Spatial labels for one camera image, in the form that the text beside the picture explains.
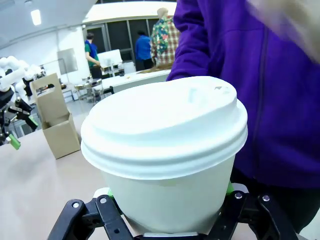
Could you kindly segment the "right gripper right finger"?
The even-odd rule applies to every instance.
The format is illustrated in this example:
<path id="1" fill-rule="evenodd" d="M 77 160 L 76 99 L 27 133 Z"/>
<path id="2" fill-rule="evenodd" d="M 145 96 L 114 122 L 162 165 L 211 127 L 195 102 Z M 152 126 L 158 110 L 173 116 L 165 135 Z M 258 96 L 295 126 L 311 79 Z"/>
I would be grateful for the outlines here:
<path id="1" fill-rule="evenodd" d="M 258 240 L 297 240 L 294 227 L 269 194 L 258 196 L 235 190 L 228 184 L 220 213 L 213 224 L 211 240 L 230 240 L 239 223 L 247 224 Z"/>

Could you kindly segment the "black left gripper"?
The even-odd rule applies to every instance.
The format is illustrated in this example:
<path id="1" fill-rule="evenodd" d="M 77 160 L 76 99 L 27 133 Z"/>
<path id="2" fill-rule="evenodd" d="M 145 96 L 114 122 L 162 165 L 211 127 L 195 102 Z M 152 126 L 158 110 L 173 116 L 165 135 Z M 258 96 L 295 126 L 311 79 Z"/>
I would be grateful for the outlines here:
<path id="1" fill-rule="evenodd" d="M 18 150 L 21 147 L 21 143 L 9 130 L 10 120 L 4 119 L 4 112 L 8 108 L 8 112 L 16 114 L 16 118 L 25 121 L 33 131 L 38 128 L 38 123 L 32 118 L 32 107 L 22 98 L 17 98 L 14 105 L 8 107 L 14 93 L 11 88 L 0 92 L 0 145 L 10 144 L 14 149 Z"/>

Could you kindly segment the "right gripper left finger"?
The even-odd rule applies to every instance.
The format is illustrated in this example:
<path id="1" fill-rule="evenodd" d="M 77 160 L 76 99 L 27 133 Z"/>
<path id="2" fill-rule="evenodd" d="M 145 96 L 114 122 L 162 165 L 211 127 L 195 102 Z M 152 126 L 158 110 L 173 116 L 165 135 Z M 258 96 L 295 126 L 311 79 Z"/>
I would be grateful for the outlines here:
<path id="1" fill-rule="evenodd" d="M 109 240 L 133 240 L 114 200 L 100 195 L 84 203 L 69 200 L 62 209 L 49 236 L 49 240 L 88 240 L 96 228 L 104 228 Z"/>

